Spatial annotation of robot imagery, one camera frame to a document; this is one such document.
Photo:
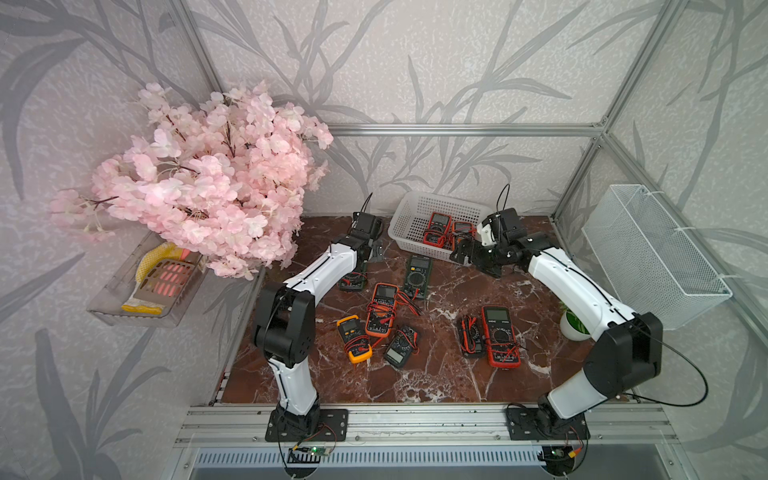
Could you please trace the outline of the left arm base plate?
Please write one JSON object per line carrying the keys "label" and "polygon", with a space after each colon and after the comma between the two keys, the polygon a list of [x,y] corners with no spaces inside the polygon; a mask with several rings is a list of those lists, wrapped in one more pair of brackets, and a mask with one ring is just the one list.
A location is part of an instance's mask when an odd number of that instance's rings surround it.
{"label": "left arm base plate", "polygon": [[270,443],[344,441],[349,427],[348,409],[313,407],[307,415],[295,415],[282,408],[270,414],[265,441]]}

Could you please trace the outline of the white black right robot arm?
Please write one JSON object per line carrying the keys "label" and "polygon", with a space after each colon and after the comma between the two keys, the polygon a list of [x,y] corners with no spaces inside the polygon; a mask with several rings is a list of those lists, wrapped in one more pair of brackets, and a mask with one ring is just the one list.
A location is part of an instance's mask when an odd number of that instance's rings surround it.
{"label": "white black right robot arm", "polygon": [[661,321],[610,295],[550,235],[528,233],[515,209],[492,213],[472,230],[459,233],[450,259],[494,278],[506,265],[520,267],[548,287],[593,339],[581,370],[538,401],[541,429],[560,427],[660,374]]}

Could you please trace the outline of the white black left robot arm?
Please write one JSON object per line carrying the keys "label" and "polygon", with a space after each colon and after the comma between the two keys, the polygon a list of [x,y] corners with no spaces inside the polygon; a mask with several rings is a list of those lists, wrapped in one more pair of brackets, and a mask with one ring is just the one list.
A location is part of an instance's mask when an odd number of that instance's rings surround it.
{"label": "white black left robot arm", "polygon": [[266,284],[258,295],[252,311],[254,344],[276,379],[280,419],[306,428],[318,421],[319,397],[308,363],[316,336],[316,306],[338,281],[369,260],[382,230],[381,218],[354,213],[346,235],[300,273]]}

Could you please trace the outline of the orange black multimeter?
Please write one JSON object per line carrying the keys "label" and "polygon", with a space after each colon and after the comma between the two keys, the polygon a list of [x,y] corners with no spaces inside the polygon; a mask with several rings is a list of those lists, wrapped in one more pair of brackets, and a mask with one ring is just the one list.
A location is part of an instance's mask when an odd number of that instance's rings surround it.
{"label": "orange black multimeter", "polygon": [[452,224],[451,239],[453,247],[456,247],[463,239],[473,239],[476,226],[471,222],[455,221]]}

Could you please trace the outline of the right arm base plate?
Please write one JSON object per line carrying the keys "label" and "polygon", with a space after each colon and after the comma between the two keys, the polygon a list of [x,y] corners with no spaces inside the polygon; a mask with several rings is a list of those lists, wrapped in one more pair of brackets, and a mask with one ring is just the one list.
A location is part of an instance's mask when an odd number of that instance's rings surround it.
{"label": "right arm base plate", "polygon": [[562,419],[547,409],[508,405],[505,420],[511,440],[586,442],[591,438],[584,414]]}

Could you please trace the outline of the green multimeter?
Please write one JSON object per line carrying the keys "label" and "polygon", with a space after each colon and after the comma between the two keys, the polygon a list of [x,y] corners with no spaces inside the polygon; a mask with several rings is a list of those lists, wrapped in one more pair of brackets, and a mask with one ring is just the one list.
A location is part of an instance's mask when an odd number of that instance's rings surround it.
{"label": "green multimeter", "polygon": [[412,255],[406,266],[402,291],[412,299],[425,300],[432,271],[432,259],[422,255]]}
{"label": "green multimeter", "polygon": [[361,292],[366,288],[367,283],[367,264],[362,263],[352,272],[344,275],[337,285],[343,292]]}

